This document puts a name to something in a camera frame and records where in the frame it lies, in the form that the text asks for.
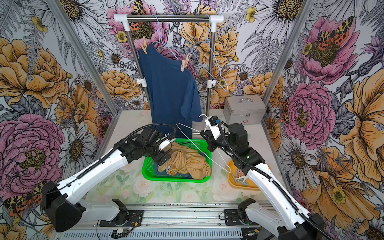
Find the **tan t-shirt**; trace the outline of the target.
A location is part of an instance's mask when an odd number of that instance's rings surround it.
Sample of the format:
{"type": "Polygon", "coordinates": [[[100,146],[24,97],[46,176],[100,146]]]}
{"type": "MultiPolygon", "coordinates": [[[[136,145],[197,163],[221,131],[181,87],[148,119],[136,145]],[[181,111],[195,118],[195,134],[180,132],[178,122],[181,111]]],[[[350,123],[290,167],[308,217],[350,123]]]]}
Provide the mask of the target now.
{"type": "Polygon", "coordinates": [[[190,175],[194,180],[211,176],[210,164],[197,150],[178,143],[167,146],[166,150],[171,150],[171,158],[158,167],[159,172],[166,172],[170,176],[190,175]]]}

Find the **slate blue t-shirt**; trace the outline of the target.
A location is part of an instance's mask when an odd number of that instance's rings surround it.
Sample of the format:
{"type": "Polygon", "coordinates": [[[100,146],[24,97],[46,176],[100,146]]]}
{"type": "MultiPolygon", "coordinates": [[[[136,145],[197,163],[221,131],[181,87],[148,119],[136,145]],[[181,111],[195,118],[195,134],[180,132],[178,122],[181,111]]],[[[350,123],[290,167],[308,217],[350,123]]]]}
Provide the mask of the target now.
{"type": "Polygon", "coordinates": [[[157,163],[154,163],[154,170],[155,170],[156,176],[165,176],[167,178],[192,179],[192,176],[190,174],[176,173],[176,175],[172,176],[172,175],[169,175],[167,171],[160,172],[159,165],[157,163]]]}

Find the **white clothespin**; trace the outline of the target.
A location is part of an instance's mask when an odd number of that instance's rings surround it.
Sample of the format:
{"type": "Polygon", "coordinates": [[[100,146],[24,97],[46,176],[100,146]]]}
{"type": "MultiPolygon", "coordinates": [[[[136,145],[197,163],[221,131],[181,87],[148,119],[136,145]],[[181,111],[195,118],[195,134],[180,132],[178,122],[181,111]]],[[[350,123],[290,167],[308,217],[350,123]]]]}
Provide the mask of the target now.
{"type": "Polygon", "coordinates": [[[243,185],[248,185],[247,183],[248,177],[244,176],[243,178],[235,178],[235,182],[243,185]]]}

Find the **dark navy t-shirt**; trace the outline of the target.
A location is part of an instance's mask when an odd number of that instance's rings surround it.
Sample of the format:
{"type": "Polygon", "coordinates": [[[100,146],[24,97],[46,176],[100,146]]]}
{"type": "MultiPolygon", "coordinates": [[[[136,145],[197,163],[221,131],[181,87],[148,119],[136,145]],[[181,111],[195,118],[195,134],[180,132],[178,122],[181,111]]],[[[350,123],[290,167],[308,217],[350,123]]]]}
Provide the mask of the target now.
{"type": "Polygon", "coordinates": [[[189,70],[181,71],[181,61],[160,54],[153,45],[139,50],[139,63],[150,94],[154,124],[168,124],[177,138],[192,138],[194,122],[201,122],[198,87],[189,70]]]}

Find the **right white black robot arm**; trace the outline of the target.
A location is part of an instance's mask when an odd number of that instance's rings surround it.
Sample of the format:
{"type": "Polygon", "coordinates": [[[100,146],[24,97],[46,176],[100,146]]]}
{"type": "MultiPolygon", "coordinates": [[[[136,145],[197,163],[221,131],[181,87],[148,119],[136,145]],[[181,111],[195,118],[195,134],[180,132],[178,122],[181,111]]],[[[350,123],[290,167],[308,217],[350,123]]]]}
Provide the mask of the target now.
{"type": "Polygon", "coordinates": [[[325,222],[319,214],[312,214],[277,180],[264,158],[253,149],[242,124],[227,125],[216,116],[206,120],[200,135],[208,143],[210,152],[221,149],[267,197],[275,212],[247,199],[238,205],[238,214],[244,224],[256,223],[279,240],[331,239],[324,231],[325,222]]]}

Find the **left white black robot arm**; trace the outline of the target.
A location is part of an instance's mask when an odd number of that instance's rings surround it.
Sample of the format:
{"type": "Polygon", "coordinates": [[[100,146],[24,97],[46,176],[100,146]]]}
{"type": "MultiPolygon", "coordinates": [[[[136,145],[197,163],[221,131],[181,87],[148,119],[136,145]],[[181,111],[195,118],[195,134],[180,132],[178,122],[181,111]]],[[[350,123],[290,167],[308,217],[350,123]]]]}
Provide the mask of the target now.
{"type": "Polygon", "coordinates": [[[65,232],[81,222],[104,221],[115,226],[129,222],[128,209],[120,200],[86,203],[83,197],[109,175],[142,157],[165,162],[170,151],[164,149],[175,141],[177,130],[163,124],[170,130],[163,134],[159,126],[148,124],[134,130],[80,172],[59,183],[48,182],[43,186],[42,208],[56,232],[65,232]]]}

